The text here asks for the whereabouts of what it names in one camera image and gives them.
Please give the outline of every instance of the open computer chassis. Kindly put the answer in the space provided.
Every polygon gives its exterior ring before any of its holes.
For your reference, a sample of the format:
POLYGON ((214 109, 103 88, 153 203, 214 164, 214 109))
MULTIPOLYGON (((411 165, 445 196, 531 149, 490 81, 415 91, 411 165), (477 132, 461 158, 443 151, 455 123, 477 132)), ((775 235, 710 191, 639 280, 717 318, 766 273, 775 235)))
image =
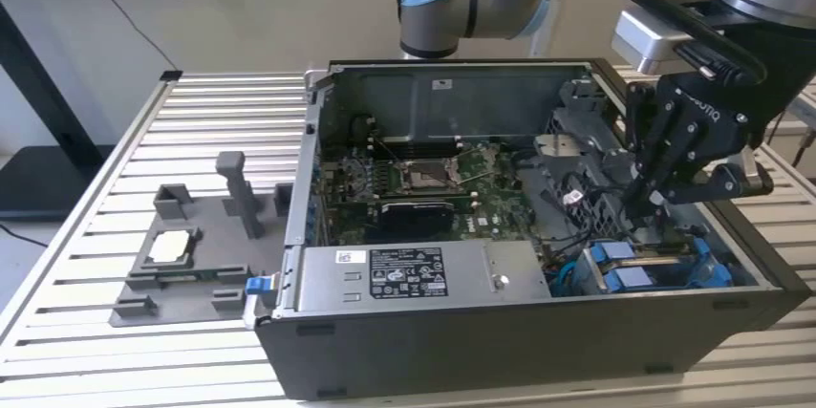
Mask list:
POLYGON ((731 203, 627 218, 625 89, 601 60, 333 63, 250 302, 290 397, 681 373, 805 300, 731 203))

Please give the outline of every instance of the power supply label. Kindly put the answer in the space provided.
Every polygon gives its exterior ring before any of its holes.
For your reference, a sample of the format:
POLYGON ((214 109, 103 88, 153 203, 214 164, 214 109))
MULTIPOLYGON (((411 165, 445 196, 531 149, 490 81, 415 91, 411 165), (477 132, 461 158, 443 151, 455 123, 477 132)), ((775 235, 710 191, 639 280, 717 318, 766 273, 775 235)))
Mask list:
POLYGON ((378 300, 449 296, 443 249, 383 248, 369 251, 371 296, 378 300))

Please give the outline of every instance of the black stand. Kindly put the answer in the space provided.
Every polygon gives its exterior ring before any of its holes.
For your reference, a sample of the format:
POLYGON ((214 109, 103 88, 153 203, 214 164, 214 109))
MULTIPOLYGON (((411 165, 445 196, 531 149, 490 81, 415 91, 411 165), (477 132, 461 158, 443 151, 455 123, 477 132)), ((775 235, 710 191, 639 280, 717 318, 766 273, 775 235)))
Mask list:
POLYGON ((101 151, 91 142, 3 3, 0 65, 59 143, 23 148, 0 170, 0 220, 59 221, 69 217, 111 147, 101 151))

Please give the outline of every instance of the blue latch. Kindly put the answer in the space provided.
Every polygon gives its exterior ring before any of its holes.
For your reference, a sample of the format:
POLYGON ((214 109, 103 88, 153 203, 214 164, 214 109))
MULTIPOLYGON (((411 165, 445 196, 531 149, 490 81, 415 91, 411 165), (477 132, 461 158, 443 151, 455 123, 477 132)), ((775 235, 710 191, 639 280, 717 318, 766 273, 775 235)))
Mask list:
POLYGON ((273 291, 273 278, 270 276, 247 279, 247 295, 261 295, 269 291, 273 291))

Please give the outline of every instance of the metal rail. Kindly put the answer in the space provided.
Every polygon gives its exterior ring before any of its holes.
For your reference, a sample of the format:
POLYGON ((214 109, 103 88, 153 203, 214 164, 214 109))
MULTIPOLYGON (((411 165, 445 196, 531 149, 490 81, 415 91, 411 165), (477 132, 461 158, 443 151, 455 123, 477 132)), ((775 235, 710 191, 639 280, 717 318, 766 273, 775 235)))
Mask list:
MULTIPOLYGON (((0 407, 325 406, 283 396, 255 334, 219 321, 114 329, 107 324, 146 231, 154 192, 185 182, 226 194, 221 150, 249 155, 257 191, 295 172, 303 76, 190 75, 162 84, 91 191, 0 316, 0 407)), ((749 220, 816 289, 816 189, 775 152, 771 196, 739 200, 749 220)), ((333 406, 773 407, 816 406, 816 300, 767 332, 729 339, 694 371, 409 397, 333 406)))

